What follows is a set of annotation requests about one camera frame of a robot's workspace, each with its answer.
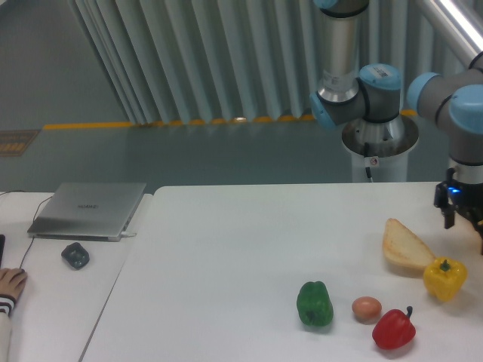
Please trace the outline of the striped sleeve forearm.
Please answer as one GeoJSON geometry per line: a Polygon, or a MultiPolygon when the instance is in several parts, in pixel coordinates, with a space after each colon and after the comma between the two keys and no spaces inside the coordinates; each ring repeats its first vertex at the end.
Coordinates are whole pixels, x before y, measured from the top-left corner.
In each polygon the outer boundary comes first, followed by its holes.
{"type": "Polygon", "coordinates": [[[14,310],[15,301],[8,296],[1,295],[1,325],[0,325],[0,353],[1,362],[8,360],[8,353],[11,340],[11,318],[10,314],[14,310]]]}

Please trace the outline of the person's hand on mouse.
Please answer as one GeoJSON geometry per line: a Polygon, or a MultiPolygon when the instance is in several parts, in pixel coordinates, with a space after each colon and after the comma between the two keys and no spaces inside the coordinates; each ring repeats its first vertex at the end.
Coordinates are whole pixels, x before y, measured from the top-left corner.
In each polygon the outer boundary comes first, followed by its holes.
{"type": "Polygon", "coordinates": [[[28,274],[22,268],[2,268],[0,271],[1,297],[18,302],[24,288],[28,274]]]}

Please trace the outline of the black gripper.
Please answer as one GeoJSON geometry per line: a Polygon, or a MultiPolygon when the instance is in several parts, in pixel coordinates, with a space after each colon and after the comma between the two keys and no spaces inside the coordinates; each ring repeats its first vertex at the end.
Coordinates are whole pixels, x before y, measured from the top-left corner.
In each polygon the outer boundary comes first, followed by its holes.
{"type": "Polygon", "coordinates": [[[444,227],[454,226],[456,213],[473,222],[483,254],[482,165],[468,165],[451,159],[445,179],[436,185],[434,206],[444,217],[444,227]]]}

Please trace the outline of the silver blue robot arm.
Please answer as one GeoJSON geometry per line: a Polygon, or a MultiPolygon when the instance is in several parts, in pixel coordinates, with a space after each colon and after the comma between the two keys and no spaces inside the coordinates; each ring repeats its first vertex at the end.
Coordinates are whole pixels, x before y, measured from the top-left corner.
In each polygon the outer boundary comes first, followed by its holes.
{"type": "MultiPolygon", "coordinates": [[[[460,1],[420,1],[418,8],[466,70],[451,77],[427,72],[406,94],[409,106],[448,135],[449,167],[434,204],[445,227],[456,216],[482,230],[482,21],[460,1]]],[[[310,96],[325,127],[344,126],[343,143],[361,160],[407,152],[417,141],[412,121],[399,116],[401,76],[377,63],[355,68],[357,36],[367,1],[318,1],[324,16],[323,76],[310,96]]]]}

